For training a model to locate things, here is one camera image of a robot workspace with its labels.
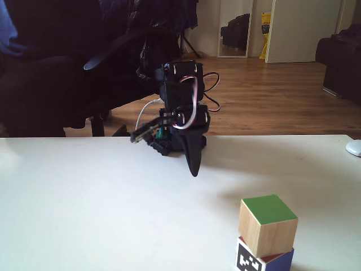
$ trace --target wire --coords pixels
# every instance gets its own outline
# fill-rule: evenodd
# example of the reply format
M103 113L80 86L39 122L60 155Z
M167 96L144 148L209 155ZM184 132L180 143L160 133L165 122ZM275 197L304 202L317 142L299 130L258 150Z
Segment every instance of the wire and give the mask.
M198 102L197 102L197 98L198 98L198 79L197 79L197 77L196 76L186 76L186 77L182 78L179 82L182 83L185 80L189 80L189 79L194 79L194 81L193 81L193 110L192 110L192 115L186 124L184 124L183 126L173 124L173 127L177 128L179 130L188 129L195 121L196 114L197 114L197 104L198 104Z
M214 85L210 89L207 89L204 92L207 92L209 90L214 89L219 84L219 82L221 81L221 76L219 75L218 72L210 72L210 73L206 73L205 75L203 75L203 78L207 78L209 76L214 76L214 75L217 75L217 77L218 77L217 81L214 83Z
M143 107L143 109L141 110L141 112L140 112L140 114L139 114L139 117L138 117L138 120L137 120L137 124L135 125L135 130L137 130L138 129L138 127L139 127L139 123L140 123L140 119L142 118L142 114L144 113L144 111L146 110L146 108L148 107L148 106L150 106L151 104L154 104L154 103L164 103L163 102L163 100L162 99L157 99L157 100L152 100L152 101L150 101L149 103L147 103L144 107Z
M206 77L209 77L209 76L214 76L214 75L217 75L217 77L218 77L218 78L217 78L217 81L214 83L214 85L213 85L210 89L204 91L204 95L205 95L209 100L211 100L211 101L214 102L216 105L218 105L218 108L217 108L217 109L208 109L208 111L210 111L210 112L218 112L219 110L221 110L221 104L220 104L219 102L217 102L215 99L212 99L210 96L208 96L208 95L206 94L207 91L214 89L214 88L219 84L219 82L221 81L221 76L219 75L218 72L210 72L210 73L206 73L205 75L203 75L203 78L206 78Z

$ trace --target chair armrest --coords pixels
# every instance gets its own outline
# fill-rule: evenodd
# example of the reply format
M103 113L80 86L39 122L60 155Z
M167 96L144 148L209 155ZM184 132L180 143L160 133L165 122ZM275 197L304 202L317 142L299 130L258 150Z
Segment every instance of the chair armrest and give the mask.
M91 58L85 65L85 70L90 70L98 66L101 62L106 60L109 56L114 54L117 50L119 50L123 45L128 43L131 40L134 40L136 38L146 36L149 34L168 34L168 35L177 35L173 31L164 30L162 28L158 27L148 27L148 28L140 28L136 29L134 31L128 32L124 34L123 36L120 36L119 38L115 39L113 42L109 44L109 46L102 51L100 54L94 56Z

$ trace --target black sofa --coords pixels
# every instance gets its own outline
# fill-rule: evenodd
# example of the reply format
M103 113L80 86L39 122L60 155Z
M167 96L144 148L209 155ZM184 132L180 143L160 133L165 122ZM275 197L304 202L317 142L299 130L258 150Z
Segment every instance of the black sofa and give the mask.
M221 28L223 45L247 50L249 14L238 16L231 20L227 27Z
M361 105L361 24L320 40L316 61L327 66L325 91Z

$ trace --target wooden floor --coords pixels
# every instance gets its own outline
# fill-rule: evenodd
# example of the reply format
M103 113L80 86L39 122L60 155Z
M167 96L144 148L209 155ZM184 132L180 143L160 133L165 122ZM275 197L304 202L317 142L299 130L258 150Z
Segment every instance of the wooden floor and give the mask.
M348 134L361 138L361 107L322 90L325 66L319 63L265 64L256 58L201 62L204 72L221 74L218 87L209 92L222 104L220 112L211 113L211 135ZM156 98L113 110L105 124L106 135L123 124L134 128L145 103ZM142 121L154 118L159 108L159 104L148 107ZM91 136L90 123L82 130L66 132L70 137Z

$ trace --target mirror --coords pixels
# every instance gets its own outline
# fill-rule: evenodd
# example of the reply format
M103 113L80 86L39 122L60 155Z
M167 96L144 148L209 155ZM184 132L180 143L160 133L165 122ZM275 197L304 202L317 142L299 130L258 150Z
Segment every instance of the mirror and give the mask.
M219 58L248 57L253 0L221 0Z

